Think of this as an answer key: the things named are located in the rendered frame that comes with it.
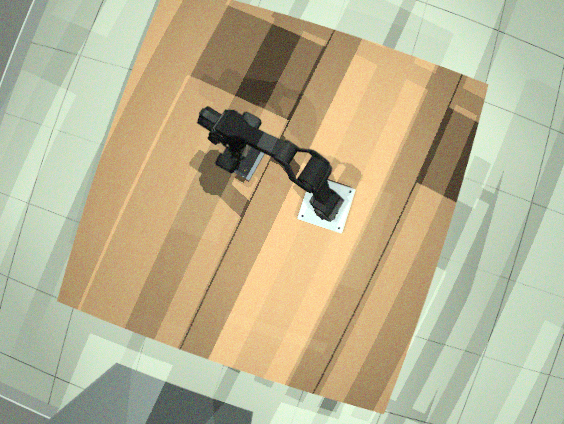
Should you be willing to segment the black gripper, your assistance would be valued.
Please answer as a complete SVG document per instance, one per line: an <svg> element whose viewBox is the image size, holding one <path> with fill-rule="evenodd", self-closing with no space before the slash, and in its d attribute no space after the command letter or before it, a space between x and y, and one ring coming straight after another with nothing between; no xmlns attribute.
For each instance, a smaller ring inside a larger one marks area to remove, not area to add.
<svg viewBox="0 0 564 424"><path fill-rule="evenodd" d="M245 118L245 121L250 126L259 129L260 125L262 124L260 118L249 113L248 111L244 112L243 116ZM243 147L240 145L237 147L232 147L232 146L229 146L229 148L227 147L224 153L223 154L221 153L220 156L217 158L216 164L222 169L230 173L233 173L238 165L238 162L240 162L241 158L243 157L243 154L240 152L243 152L245 146L246 144L244 144Z"/></svg>

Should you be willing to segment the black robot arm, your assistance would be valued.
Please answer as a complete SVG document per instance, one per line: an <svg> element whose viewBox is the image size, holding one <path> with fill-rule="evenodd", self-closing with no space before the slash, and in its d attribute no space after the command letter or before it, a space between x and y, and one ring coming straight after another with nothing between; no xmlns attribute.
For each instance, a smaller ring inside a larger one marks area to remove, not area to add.
<svg viewBox="0 0 564 424"><path fill-rule="evenodd" d="M207 139L214 145L222 143L227 148L250 145L273 157L284 166L289 179L313 196L309 200L316 216L321 220L335 220L344 199L329 187L328 178L332 172L330 161L314 149L300 148L290 140L280 140L257 128L250 126L241 113L225 110L221 115L210 106L199 112L198 124L209 130ZM227 142L227 143L226 143ZM290 162L299 152L312 155L299 177L296 179Z"/></svg>

